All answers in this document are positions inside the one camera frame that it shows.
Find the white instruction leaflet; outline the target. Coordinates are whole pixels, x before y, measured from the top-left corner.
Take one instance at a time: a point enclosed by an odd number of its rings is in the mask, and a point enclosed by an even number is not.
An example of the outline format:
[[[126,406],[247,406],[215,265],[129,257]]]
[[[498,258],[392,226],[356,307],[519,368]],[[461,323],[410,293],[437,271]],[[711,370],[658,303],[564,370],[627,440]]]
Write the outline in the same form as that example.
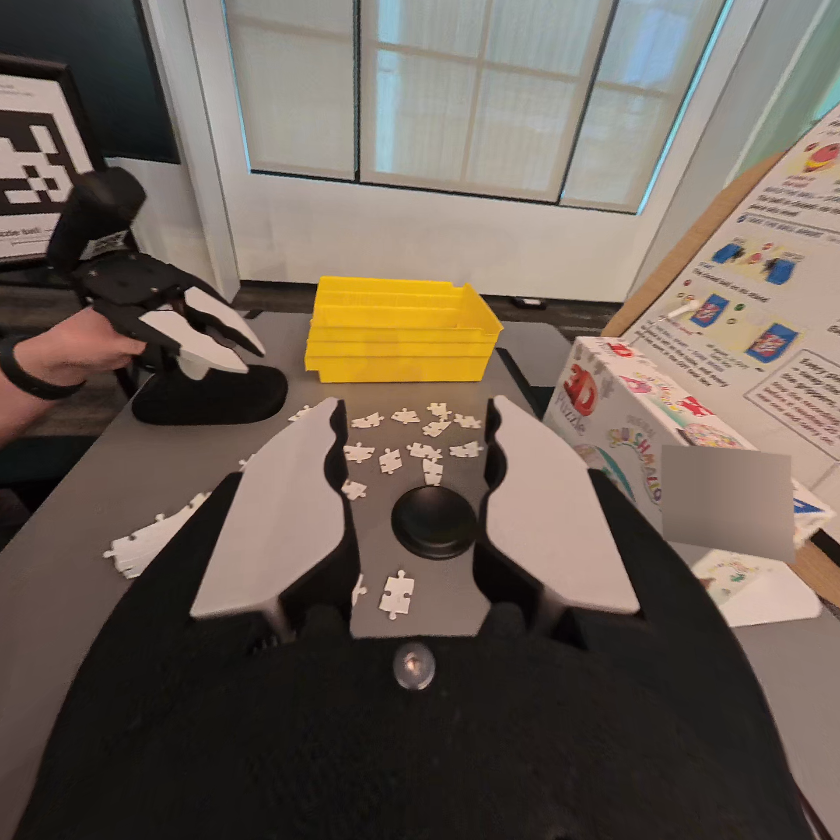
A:
[[[712,550],[691,565],[730,627],[811,620],[823,604],[787,563]]]

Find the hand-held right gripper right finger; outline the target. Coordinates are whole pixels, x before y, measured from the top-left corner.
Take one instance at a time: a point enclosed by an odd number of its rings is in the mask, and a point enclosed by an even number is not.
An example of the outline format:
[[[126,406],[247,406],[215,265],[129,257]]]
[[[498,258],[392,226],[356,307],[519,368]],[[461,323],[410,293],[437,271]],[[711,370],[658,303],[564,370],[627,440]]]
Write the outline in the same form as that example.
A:
[[[504,395],[486,416],[482,592],[527,615],[579,607],[640,609],[587,466],[549,427]]]

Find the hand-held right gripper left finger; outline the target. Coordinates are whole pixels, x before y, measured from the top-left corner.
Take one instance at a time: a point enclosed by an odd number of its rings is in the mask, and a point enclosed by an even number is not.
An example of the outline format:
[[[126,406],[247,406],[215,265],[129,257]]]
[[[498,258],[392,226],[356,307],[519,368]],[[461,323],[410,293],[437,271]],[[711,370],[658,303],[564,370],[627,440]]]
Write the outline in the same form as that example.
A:
[[[350,501],[344,401],[325,398],[249,460],[191,607],[301,621],[330,606],[349,621],[361,574]]]

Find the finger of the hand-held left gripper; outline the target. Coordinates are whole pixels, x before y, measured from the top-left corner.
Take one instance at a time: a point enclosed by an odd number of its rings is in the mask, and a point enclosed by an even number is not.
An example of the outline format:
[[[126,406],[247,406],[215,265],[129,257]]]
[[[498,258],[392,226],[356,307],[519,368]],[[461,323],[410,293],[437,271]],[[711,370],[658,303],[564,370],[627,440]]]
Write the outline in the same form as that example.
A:
[[[147,311],[140,322],[175,342],[176,360],[184,375],[206,375],[210,370],[244,375],[249,370],[234,350],[196,331],[174,310]]]
[[[224,299],[203,287],[188,287],[184,291],[184,314],[190,326],[198,332],[211,331],[211,337],[221,337],[232,346],[263,358],[264,344],[249,323],[232,309]]]

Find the person's left forearm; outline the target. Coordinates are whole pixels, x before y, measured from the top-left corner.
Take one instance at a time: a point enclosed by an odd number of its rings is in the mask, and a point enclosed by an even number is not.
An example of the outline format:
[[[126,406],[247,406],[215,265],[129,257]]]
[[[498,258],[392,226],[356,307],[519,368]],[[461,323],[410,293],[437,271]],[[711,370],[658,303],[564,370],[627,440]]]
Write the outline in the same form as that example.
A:
[[[46,400],[21,390],[1,373],[1,448],[49,414],[61,400]]]

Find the white glazed double door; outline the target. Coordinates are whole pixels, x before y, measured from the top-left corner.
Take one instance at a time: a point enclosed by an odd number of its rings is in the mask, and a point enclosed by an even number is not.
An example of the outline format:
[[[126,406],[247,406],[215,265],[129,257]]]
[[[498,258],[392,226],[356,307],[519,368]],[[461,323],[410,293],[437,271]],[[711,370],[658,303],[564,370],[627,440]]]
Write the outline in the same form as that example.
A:
[[[217,285],[630,291],[763,2],[141,2]]]

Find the yellow plastic bin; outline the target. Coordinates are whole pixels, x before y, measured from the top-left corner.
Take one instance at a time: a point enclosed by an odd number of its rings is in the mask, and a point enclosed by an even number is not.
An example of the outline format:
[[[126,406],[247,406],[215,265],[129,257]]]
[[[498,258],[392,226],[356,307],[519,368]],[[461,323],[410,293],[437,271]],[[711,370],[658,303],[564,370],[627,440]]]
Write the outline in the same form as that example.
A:
[[[321,383],[478,382],[491,353],[479,358],[344,358],[323,360],[315,370]]]
[[[490,343],[503,326],[470,285],[324,276],[309,337],[345,343]]]
[[[502,331],[499,323],[486,331],[478,327],[327,327],[311,321],[305,361],[308,369],[315,370],[323,360],[344,358],[486,357]]]

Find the colourful puzzle ball box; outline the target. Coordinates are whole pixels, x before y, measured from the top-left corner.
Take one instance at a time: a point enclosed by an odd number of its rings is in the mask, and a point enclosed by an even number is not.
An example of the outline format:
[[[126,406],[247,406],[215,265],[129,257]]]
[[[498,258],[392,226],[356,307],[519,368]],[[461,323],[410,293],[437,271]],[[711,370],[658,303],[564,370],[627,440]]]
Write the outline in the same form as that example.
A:
[[[617,338],[575,341],[543,423],[669,542],[792,562],[835,511],[649,358]]]

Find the person's left hand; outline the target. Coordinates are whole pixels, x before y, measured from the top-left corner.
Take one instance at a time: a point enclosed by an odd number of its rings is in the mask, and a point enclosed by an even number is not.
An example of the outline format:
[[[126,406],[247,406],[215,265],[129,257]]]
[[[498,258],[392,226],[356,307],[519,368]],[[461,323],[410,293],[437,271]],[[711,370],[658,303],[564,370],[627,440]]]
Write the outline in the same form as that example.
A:
[[[120,334],[100,313],[85,308],[17,343],[13,356],[27,375],[50,385],[72,386],[90,375],[123,368],[145,349],[144,342]]]

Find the cardboard instruction poster board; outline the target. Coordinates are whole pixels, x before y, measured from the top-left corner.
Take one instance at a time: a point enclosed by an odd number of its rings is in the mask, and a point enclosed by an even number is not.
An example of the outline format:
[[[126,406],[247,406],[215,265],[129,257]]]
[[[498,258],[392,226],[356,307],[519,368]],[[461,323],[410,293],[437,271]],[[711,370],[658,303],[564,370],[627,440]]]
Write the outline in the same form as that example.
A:
[[[622,329],[813,486],[838,466],[838,116],[784,153]]]

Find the black wristband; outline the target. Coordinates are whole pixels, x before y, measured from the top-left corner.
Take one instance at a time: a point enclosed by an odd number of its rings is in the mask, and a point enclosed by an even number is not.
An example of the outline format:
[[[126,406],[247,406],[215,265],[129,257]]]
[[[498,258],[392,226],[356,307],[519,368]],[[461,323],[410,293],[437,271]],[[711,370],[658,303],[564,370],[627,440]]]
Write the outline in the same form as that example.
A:
[[[57,402],[77,394],[85,386],[86,381],[74,385],[57,385],[24,371],[14,355],[14,350],[21,341],[19,338],[5,338],[1,341],[1,370],[19,391],[39,400]]]

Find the black round ball stand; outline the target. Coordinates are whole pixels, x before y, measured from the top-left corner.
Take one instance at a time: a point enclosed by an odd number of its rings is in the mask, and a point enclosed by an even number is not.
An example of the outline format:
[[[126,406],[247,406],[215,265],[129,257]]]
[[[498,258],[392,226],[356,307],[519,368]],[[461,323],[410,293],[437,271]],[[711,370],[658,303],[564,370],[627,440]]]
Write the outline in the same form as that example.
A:
[[[473,507],[459,493],[442,486],[408,490],[391,514],[396,540],[426,560],[452,560],[467,552],[478,533]]]

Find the framed black and white tag poster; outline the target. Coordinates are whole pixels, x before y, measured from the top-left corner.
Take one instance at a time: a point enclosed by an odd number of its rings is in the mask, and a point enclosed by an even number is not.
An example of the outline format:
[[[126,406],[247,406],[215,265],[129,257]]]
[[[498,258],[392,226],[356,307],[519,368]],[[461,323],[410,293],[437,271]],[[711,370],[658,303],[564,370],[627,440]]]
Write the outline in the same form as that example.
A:
[[[73,187],[105,167],[68,65],[2,54],[2,270],[42,263]]]

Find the group of white puzzle pieces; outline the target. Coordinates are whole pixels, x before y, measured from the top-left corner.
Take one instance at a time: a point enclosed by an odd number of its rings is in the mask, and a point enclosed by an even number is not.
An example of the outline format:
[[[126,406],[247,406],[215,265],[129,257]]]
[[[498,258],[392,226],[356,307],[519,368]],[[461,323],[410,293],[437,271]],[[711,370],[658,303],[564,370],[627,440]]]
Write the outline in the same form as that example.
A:
[[[312,407],[300,415],[304,417]],[[375,453],[375,448],[365,446],[361,443],[345,445],[343,452],[346,464],[356,464],[370,458]],[[239,474],[243,474],[249,460],[240,461]],[[440,448],[429,443],[413,443],[406,447],[406,457],[417,457],[422,460],[423,481],[425,486],[442,487],[445,462],[444,455]],[[366,493],[366,486],[357,481],[346,479],[343,484],[343,493],[348,500],[354,501],[363,498]],[[166,517],[160,514],[150,525],[138,531],[132,532],[126,537],[111,542],[110,547],[102,557],[113,562],[114,568],[127,579],[138,577],[151,563],[152,559],[163,550],[174,536],[186,525],[190,517],[204,504],[209,493],[199,493],[189,501],[181,510]],[[389,576],[384,583],[381,596],[380,609],[383,610],[391,620],[398,615],[408,613],[410,599],[413,593],[414,581],[406,576],[406,571],[400,569],[396,575]]]

